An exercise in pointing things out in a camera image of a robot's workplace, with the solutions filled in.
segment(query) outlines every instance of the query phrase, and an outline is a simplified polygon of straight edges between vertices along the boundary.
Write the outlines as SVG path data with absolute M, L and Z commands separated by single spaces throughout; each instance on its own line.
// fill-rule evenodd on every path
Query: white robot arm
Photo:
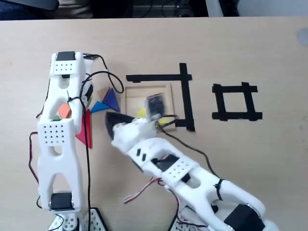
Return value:
M 195 228 L 278 231 L 275 224 L 264 220 L 265 206 L 256 197 L 206 171 L 166 139 L 157 138 L 155 121 L 107 113 L 106 125 L 111 144 L 128 155 L 144 174 L 161 178 L 165 188 L 180 199 L 182 216 L 202 224 Z M 224 221 L 212 209 L 217 200 L 237 205 Z
M 98 213 L 96 209 L 90 212 L 89 208 L 89 217 L 83 217 L 89 205 L 85 205 L 75 144 L 75 135 L 81 131 L 82 115 L 93 93 L 89 74 L 87 76 L 91 73 L 92 63 L 92 60 L 84 59 L 82 53 L 74 51 L 59 52 L 51 58 L 48 95 L 38 122 L 38 192 L 41 208 L 61 217 L 62 222 L 56 218 L 49 230 L 87 231 L 90 226 L 87 220 L 92 218 L 90 213 L 94 216 Z M 69 103 L 71 118 L 54 119 L 63 103 Z M 61 147 L 62 152 L 57 153 L 55 147 Z M 70 191 L 54 192 L 53 183 L 57 174 L 65 177 Z M 97 222 L 100 223 L 99 229 L 105 230 L 99 218 Z

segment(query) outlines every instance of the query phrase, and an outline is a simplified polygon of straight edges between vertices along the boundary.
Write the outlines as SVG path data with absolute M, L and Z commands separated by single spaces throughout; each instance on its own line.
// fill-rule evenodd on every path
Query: green piece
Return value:
M 60 120 L 61 120 L 60 117 L 57 116 L 57 115 L 55 115 L 54 118 L 53 118 L 53 121 L 60 121 Z

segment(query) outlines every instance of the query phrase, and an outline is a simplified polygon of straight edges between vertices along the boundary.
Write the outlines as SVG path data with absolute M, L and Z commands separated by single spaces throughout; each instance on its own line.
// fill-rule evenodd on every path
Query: orange piece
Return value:
M 104 100 L 109 90 L 110 88 L 104 88 L 97 91 L 100 101 Z
M 59 108 L 59 114 L 62 119 L 66 119 L 71 116 L 72 110 L 67 103 L 63 103 Z

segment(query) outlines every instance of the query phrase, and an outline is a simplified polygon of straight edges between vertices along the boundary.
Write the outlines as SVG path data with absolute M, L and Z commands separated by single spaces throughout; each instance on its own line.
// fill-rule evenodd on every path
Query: blue triangle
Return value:
M 109 108 L 108 105 L 106 105 L 106 104 L 104 104 L 104 103 L 101 103 L 101 102 L 97 101 L 97 102 L 95 103 L 95 105 L 92 107 L 91 113 L 93 113 L 93 112 L 99 112 L 99 111 L 102 111 L 102 110 L 105 110 L 105 109 L 108 109 L 108 108 Z
M 119 104 L 117 103 L 117 100 L 116 100 L 116 96 L 115 96 L 115 91 L 113 88 L 111 88 L 105 98 L 103 99 L 102 103 L 108 105 L 111 109 L 114 109 L 115 111 L 117 112 L 120 112 L 120 107 L 119 107 Z

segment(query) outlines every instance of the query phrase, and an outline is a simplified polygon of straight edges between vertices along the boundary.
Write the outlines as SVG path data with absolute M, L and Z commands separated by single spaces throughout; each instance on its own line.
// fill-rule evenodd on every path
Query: wooden frame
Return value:
M 126 85 L 125 91 L 121 95 L 121 113 L 129 116 L 136 116 L 140 107 L 142 107 L 142 104 L 145 102 L 146 97 L 159 93 L 164 94 L 166 114 L 174 115 L 170 83 L 134 83 Z

